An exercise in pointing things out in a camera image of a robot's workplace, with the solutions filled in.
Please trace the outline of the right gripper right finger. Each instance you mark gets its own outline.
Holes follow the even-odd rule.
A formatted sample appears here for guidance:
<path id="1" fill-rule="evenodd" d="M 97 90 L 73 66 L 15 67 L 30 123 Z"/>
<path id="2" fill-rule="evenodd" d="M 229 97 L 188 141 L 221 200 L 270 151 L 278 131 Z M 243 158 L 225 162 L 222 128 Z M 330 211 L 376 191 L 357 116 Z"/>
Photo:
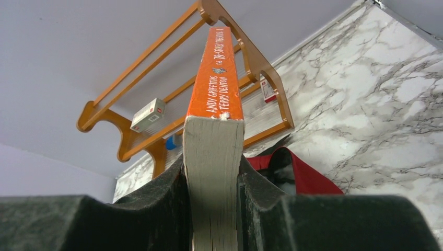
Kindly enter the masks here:
<path id="1" fill-rule="evenodd" d="M 291 196 L 247 159 L 238 178 L 240 250 L 439 250 L 424 217 L 399 196 Z"/>

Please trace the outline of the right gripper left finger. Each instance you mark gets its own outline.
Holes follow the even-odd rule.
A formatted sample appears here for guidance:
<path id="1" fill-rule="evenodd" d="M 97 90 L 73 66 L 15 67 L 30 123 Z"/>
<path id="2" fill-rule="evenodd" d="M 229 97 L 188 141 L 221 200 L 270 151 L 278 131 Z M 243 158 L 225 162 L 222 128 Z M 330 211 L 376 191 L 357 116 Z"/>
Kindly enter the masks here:
<path id="1" fill-rule="evenodd" d="M 1 198 L 1 250 L 190 250 L 183 158 L 113 204 L 90 196 Z"/>

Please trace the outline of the red student backpack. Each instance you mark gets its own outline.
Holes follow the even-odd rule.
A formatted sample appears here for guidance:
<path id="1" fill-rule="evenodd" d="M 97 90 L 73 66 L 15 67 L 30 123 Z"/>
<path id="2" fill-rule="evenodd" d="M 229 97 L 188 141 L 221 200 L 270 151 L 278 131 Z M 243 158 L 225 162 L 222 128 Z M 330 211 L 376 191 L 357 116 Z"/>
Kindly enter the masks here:
<path id="1" fill-rule="evenodd" d="M 343 195 L 330 179 L 309 166 L 287 147 L 248 157 L 254 170 L 290 195 Z"/>

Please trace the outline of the orange green children's book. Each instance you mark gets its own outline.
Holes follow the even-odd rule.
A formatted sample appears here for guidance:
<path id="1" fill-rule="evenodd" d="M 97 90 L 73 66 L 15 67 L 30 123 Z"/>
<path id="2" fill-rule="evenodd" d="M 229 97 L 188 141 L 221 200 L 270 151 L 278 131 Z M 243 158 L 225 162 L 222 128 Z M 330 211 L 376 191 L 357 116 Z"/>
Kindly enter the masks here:
<path id="1" fill-rule="evenodd" d="M 209 29 L 183 131 L 195 250 L 237 250 L 245 121 L 229 27 Z"/>

